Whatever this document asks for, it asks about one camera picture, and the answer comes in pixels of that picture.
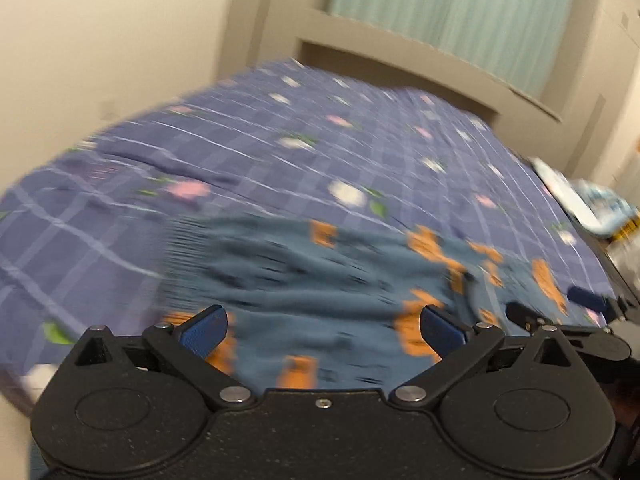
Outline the blue orange patterned pants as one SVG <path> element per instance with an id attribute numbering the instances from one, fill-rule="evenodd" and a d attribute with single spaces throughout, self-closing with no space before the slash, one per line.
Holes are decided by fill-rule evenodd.
<path id="1" fill-rule="evenodd" d="M 559 324 L 575 317 L 541 258 L 444 237 L 338 228 L 257 216 L 182 217 L 168 226 L 160 294 L 171 315 L 218 304 L 220 344 L 201 336 L 210 365 L 256 391 L 390 390 L 436 364 L 420 333 L 433 306 L 465 324 L 518 333 L 517 301 Z"/>

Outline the yellow package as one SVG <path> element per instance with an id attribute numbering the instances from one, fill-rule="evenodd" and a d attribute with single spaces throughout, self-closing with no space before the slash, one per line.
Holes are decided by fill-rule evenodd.
<path id="1" fill-rule="evenodd" d="M 640 216 L 636 214 L 634 217 L 624 223 L 619 229 L 617 229 L 609 238 L 608 244 L 613 244 L 622 240 L 631 240 L 640 231 Z"/>

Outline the white blue crumpled cloth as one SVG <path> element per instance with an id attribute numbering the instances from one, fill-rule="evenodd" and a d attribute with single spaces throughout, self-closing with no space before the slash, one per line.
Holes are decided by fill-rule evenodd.
<path id="1" fill-rule="evenodd" d="M 639 209 L 610 188 L 582 179 L 570 181 L 540 158 L 529 162 L 561 207 L 593 236 L 614 237 L 639 220 Z"/>

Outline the purple plaid floral quilt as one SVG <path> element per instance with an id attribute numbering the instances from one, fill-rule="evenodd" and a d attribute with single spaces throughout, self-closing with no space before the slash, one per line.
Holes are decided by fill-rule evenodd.
<path id="1" fill-rule="evenodd" d="M 1 200 L 1 368 L 61 364 L 89 326 L 137 335 L 161 318 L 168 226 L 257 216 L 444 237 L 544 259 L 609 294 L 596 255 L 486 122 L 437 96 L 270 63 L 111 126 Z M 575 322 L 600 314 L 567 300 Z"/>

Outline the light green curtain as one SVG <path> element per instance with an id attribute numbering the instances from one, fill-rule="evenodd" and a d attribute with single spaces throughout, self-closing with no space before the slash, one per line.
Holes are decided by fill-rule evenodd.
<path id="1" fill-rule="evenodd" d="M 328 0 L 326 10 L 418 40 L 541 96 L 573 0 Z"/>

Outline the beige headboard cabinet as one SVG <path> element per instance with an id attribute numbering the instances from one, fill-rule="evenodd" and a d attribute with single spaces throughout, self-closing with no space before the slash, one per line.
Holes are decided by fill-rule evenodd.
<path id="1" fill-rule="evenodd" d="M 324 10 L 326 0 L 231 0 L 217 75 L 296 58 L 379 86 L 431 91 L 518 154 L 613 184 L 639 142 L 639 0 L 574 0 L 539 98 L 453 55 Z"/>

